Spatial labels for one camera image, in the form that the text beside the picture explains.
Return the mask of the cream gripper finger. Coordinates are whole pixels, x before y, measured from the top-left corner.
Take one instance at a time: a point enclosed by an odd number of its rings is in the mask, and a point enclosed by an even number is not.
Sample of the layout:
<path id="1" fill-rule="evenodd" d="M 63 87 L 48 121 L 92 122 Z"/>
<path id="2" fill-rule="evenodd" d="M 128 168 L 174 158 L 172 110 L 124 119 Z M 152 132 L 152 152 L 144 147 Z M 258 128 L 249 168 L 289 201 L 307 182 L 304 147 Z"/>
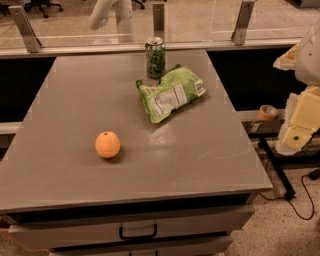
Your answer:
<path id="1" fill-rule="evenodd" d="M 282 155 L 294 155 L 302 150 L 319 129 L 320 88 L 308 86 L 300 94 L 291 93 L 286 103 L 276 151 Z"/>
<path id="2" fill-rule="evenodd" d="M 297 49 L 298 45 L 291 47 L 286 53 L 275 60 L 273 67 L 283 71 L 294 70 Z"/>

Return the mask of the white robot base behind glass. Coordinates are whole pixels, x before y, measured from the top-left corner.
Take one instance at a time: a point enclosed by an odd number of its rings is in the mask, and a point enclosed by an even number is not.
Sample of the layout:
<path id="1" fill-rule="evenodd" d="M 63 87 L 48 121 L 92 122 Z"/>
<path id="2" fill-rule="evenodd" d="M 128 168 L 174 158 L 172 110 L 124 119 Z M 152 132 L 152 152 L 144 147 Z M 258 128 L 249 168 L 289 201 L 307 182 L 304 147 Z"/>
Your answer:
<path id="1" fill-rule="evenodd" d="M 131 0 L 97 0 L 89 18 L 89 29 L 99 31 L 94 45 L 135 43 Z"/>

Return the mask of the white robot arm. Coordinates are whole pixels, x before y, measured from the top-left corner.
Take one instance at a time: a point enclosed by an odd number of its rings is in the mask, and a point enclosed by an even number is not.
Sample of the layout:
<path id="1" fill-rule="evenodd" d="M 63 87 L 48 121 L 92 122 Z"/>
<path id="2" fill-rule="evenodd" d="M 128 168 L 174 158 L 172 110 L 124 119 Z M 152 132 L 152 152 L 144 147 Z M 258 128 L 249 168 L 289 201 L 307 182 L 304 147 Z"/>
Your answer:
<path id="1" fill-rule="evenodd" d="M 306 85 L 300 94 L 289 95 L 276 144 L 278 153 L 294 155 L 320 129 L 319 27 L 311 28 L 298 44 L 278 57 L 273 66 L 284 71 L 293 70 L 295 78 Z"/>

